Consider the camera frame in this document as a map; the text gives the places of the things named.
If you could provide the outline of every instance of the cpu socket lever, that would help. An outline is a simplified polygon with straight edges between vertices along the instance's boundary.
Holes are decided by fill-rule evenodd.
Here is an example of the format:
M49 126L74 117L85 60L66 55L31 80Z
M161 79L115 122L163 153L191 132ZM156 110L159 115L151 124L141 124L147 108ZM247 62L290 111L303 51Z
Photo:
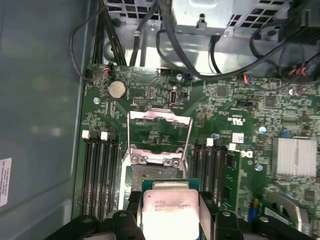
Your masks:
M183 147L178 147L174 152L161 151L154 153L147 149L138 148L134 142L131 142L131 122L132 120L165 120L168 123L179 124L187 127L187 135L185 144ZM121 180L120 180L120 193L119 193L119 206L118 209L122 209L124 202L125 192L125 176L127 167L135 164L157 164L164 167L178 168L182 171L182 177L188 177L188 163L187 163L187 149L191 135L193 119L187 116L177 116L169 109L152 108L146 112L130 111L127 114L127 151L122 159L121 166Z

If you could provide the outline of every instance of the silver heatsink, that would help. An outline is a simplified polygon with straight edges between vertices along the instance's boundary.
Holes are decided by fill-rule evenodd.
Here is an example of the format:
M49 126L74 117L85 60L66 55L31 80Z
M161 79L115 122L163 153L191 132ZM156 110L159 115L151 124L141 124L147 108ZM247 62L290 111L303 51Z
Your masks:
M271 171L276 175L315 177L317 141L274 138Z

